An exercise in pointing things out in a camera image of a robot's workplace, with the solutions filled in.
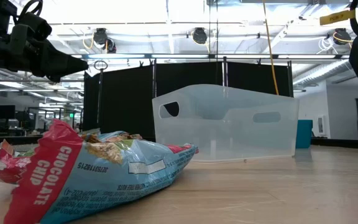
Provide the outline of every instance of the clear plastic bin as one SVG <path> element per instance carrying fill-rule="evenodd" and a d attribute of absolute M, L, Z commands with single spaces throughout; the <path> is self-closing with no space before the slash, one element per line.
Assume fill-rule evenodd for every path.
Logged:
<path fill-rule="evenodd" d="M 177 116 L 164 105 L 178 106 Z M 299 101 L 217 85 L 192 85 L 153 99 L 158 143 L 199 147 L 196 161 L 295 154 Z"/>

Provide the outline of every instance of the yellow sign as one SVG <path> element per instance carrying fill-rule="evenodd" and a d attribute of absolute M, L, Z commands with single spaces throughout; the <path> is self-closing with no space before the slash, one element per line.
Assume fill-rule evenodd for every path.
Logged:
<path fill-rule="evenodd" d="M 335 22 L 341 22 L 353 18 L 356 18 L 355 10 L 337 12 L 328 16 L 320 17 L 320 25 L 333 24 Z"/>

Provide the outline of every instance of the teal trash can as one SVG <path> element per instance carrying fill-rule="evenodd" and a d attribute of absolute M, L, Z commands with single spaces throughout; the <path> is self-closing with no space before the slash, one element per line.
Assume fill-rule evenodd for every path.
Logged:
<path fill-rule="evenodd" d="M 308 149 L 311 142 L 312 120 L 298 120 L 298 130 L 296 132 L 296 148 Z"/>

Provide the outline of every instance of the black partition panel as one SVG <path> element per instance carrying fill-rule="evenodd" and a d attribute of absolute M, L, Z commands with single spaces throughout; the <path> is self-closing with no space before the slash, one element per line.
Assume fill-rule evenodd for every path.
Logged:
<path fill-rule="evenodd" d="M 126 131 L 153 138 L 152 67 L 103 74 L 101 132 Z"/>
<path fill-rule="evenodd" d="M 98 99 L 100 75 L 84 75 L 83 130 L 98 128 Z"/>
<path fill-rule="evenodd" d="M 157 96 L 190 85 L 222 85 L 222 72 L 222 62 L 157 64 Z"/>
<path fill-rule="evenodd" d="M 274 69 L 279 94 L 292 96 L 288 67 L 274 66 Z M 227 76 L 229 87 L 276 94 L 271 65 L 228 62 Z"/>

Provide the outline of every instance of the table surface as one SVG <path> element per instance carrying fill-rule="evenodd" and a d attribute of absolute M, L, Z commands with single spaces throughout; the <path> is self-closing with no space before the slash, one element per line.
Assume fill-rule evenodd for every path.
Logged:
<path fill-rule="evenodd" d="M 0 223 L 13 188 L 0 183 Z M 358 223 L 358 149 L 313 146 L 293 158 L 191 162 L 172 186 L 72 223 Z"/>

